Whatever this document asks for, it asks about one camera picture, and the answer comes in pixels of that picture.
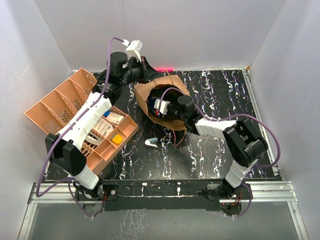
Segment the brown paper bag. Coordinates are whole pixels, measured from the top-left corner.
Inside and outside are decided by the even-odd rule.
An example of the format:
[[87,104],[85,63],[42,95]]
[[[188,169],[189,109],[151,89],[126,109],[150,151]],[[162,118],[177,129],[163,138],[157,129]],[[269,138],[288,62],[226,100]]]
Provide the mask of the brown paper bag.
[[159,78],[148,83],[134,85],[136,101],[143,113],[155,124],[171,130],[173,133],[183,131],[183,140],[186,127],[178,118],[178,98],[190,93],[181,78],[162,67],[157,72]]

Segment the dark blue snack bag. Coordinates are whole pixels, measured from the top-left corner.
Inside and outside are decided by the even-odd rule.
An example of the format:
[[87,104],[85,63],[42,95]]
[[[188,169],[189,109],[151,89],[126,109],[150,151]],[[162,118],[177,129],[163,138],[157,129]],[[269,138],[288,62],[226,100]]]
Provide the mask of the dark blue snack bag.
[[156,97],[152,97],[151,95],[147,98],[147,108],[148,108],[148,111],[151,111],[152,113],[156,113],[156,108],[155,108],[155,104],[156,104],[156,100],[157,98]]

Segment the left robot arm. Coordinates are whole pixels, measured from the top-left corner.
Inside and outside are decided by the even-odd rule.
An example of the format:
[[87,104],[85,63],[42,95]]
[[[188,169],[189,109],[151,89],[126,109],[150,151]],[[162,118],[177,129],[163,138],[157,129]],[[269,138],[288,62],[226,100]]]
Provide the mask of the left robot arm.
[[98,75],[80,110],[58,133],[46,136],[47,160],[77,180],[91,199],[99,199],[104,188],[98,184],[99,177],[88,167],[81,153],[85,138],[116,103],[125,86],[135,82],[147,84],[161,76],[145,57],[138,60],[124,52],[112,53],[107,68]]

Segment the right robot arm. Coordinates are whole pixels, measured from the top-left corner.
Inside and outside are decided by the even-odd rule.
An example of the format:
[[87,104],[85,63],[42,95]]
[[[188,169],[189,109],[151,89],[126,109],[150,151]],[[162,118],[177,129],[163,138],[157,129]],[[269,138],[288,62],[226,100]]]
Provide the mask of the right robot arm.
[[174,102],[161,99],[158,110],[166,117],[181,120],[190,133],[224,140],[233,158],[232,164],[222,183],[209,193],[230,199],[239,195],[247,174],[269,148],[249,118],[218,120],[208,117],[188,95],[182,95]]

